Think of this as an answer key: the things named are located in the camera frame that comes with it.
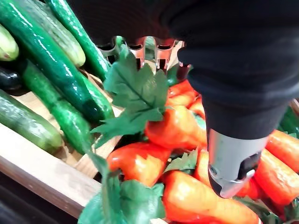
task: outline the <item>green leaf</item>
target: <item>green leaf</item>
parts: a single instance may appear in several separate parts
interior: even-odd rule
[[[103,214],[111,224],[124,224],[125,217],[121,211],[120,170],[110,172],[102,185]]]
[[[165,217],[161,200],[161,185],[148,188],[142,183],[130,180],[121,185],[121,209],[128,223],[149,223],[153,218]]]
[[[104,124],[91,130],[91,133],[102,133],[95,144],[95,148],[102,146],[115,136],[143,131],[148,120],[160,121],[162,119],[163,115],[158,108],[142,112],[125,110],[119,117],[103,120]]]
[[[107,221],[104,218],[102,202],[102,192],[100,190],[83,209],[79,216],[78,224],[106,224]]]
[[[246,205],[248,208],[253,210],[258,217],[261,219],[263,224],[282,224],[283,221],[275,215],[273,212],[270,212],[266,208],[256,204],[255,202],[249,202],[239,197],[233,197],[233,199],[241,202]]]
[[[285,218],[287,221],[299,219],[299,197],[285,206]]]
[[[87,154],[88,157],[93,161],[94,166],[97,168],[98,172],[102,175],[102,179],[104,180],[109,171],[107,161],[103,157],[93,152],[88,152]]]
[[[132,112],[164,107],[168,86],[163,71],[154,75],[148,64],[138,71],[136,58],[129,52],[126,58],[115,62],[108,73],[104,88],[116,93],[114,105]]]
[[[165,169],[164,173],[169,170],[186,170],[186,169],[195,169],[197,162],[197,150],[193,150],[188,155],[184,153],[182,158],[174,159]]]
[[[206,130],[206,121],[203,120],[201,116],[195,114],[194,112],[192,112],[192,114],[195,117],[195,120],[196,120],[197,124],[200,126],[200,128]]]

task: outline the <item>wooden crate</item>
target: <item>wooden crate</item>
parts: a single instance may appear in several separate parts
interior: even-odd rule
[[[177,51],[181,46],[182,43],[179,43],[172,51],[169,67],[178,62]],[[156,69],[154,63],[147,63]],[[111,98],[100,88],[100,80],[86,75],[111,102]],[[59,124],[32,92],[15,98],[60,130]],[[121,113],[120,108],[113,107],[113,110],[116,116]],[[1,123],[0,135],[0,172],[70,215],[78,218],[82,209],[101,188],[101,184],[93,179],[97,170],[89,157],[80,155],[68,144],[64,144],[53,156]],[[96,149],[96,153],[106,158],[120,138],[114,137]],[[153,219],[151,223],[166,222]]]

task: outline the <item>cucumber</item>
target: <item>cucumber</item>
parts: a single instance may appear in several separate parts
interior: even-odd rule
[[[54,154],[62,146],[58,130],[40,115],[0,90],[0,123]]]
[[[33,91],[55,117],[70,145],[80,154],[91,149],[90,126],[69,102],[57,92],[50,81],[30,61],[20,71],[25,85]]]
[[[102,82],[110,68],[110,63],[89,38],[81,23],[65,0],[45,0],[58,20],[66,27],[80,43],[86,55],[86,62],[93,70],[93,74]]]
[[[0,67],[0,89],[17,90],[22,87],[22,78],[14,71]]]
[[[12,61],[19,55],[19,47],[10,33],[0,24],[0,61]]]
[[[16,37],[43,74],[86,119],[97,123],[106,119],[102,108],[88,92],[82,74],[51,36],[20,7],[18,0],[0,1],[0,22]],[[107,100],[103,100],[102,104],[112,111]]]
[[[85,63],[85,54],[80,44],[55,18],[46,4],[37,0],[22,0],[19,3],[50,34],[77,67]]]

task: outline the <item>produce display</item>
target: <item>produce display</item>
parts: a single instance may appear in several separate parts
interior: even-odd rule
[[[45,2],[49,5],[59,21],[77,39],[86,55],[86,62],[92,67],[93,74],[104,81],[107,71],[110,68],[110,63],[89,38],[67,2],[65,0],[46,0]]]
[[[6,61],[0,62],[0,123],[50,154],[63,145],[54,126],[4,92],[23,85],[55,118],[65,140],[93,161],[102,186],[79,224],[146,224],[154,218],[170,224],[299,221],[299,118],[291,108],[269,135],[254,177],[235,197],[220,198],[208,177],[202,98],[187,80],[179,81],[179,64],[167,75],[154,73],[147,63],[137,69],[118,36],[121,51],[111,65],[66,0],[44,2],[0,1],[0,61]],[[151,60],[153,37],[145,44]],[[112,104],[123,108],[119,117],[81,73],[85,60]],[[124,141],[107,159],[92,150],[92,144],[99,148],[120,135]]]
[[[68,142],[80,154],[84,147],[91,148],[90,126],[69,102],[53,87],[50,81],[30,61],[21,72],[25,85],[35,93],[54,116]]]

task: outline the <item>orange carrot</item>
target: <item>orange carrot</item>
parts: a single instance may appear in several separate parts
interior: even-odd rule
[[[199,220],[222,224],[258,224],[257,214],[233,199],[218,197],[212,189],[190,175],[169,171],[162,176],[162,201],[166,218],[177,222]]]
[[[299,175],[267,149],[262,151],[254,178],[278,205],[288,205],[299,196]]]
[[[195,100],[196,95],[194,91],[187,91],[180,95],[168,98],[166,105],[183,105],[189,107]]]
[[[203,119],[206,119],[205,110],[204,106],[202,105],[201,98],[197,98],[197,100],[190,106],[189,110],[201,116]]]
[[[299,140],[275,130],[269,135],[266,149],[296,173],[299,173]]]
[[[125,180],[137,180],[152,187],[165,169],[171,150],[153,143],[136,142],[113,151],[107,158],[109,169],[121,169]]]
[[[200,128],[184,106],[167,108],[162,121],[150,121],[145,127],[149,140],[166,148],[195,149],[206,147],[206,130]]]
[[[172,87],[170,87],[168,90],[168,96],[174,97],[174,96],[180,95],[187,91],[193,91],[193,88],[190,85],[189,81],[185,80],[179,84],[176,84],[176,85],[173,85]]]
[[[208,176],[208,164],[209,164],[209,153],[207,151],[201,151],[198,153],[197,166],[193,176],[203,182],[205,185],[211,187],[209,176]],[[257,182],[251,178],[244,187],[236,194],[238,197],[248,196],[252,200],[257,200],[266,197],[264,191],[257,184]]]

